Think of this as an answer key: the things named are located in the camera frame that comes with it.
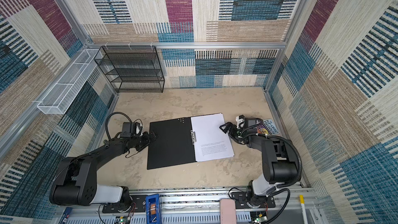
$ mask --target beige tabletop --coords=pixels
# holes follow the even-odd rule
[[[132,121],[140,118],[144,131],[149,123],[221,112],[225,122],[235,117],[272,118],[261,87],[165,89],[163,93],[121,93],[114,110]],[[115,115],[109,122],[113,137],[127,119]],[[232,141],[234,157],[147,170],[148,148],[131,158],[119,156],[97,172],[99,184],[129,189],[216,187],[247,185],[261,173],[261,152]]]

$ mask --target clipboard clip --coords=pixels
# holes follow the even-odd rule
[[[192,139],[192,144],[194,145],[196,142],[196,135],[195,132],[191,130],[191,139]]]

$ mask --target black wire mesh shelf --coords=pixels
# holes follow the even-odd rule
[[[101,47],[95,57],[116,92],[162,93],[164,75],[155,47]]]

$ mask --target white paper sheet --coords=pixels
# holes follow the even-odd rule
[[[195,158],[197,162],[233,157],[231,141],[220,130],[225,124],[222,113],[191,117],[192,131],[195,132]]]

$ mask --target black clipboard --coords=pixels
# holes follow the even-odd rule
[[[148,146],[147,169],[196,162],[191,117],[151,122],[149,131],[157,139]]]

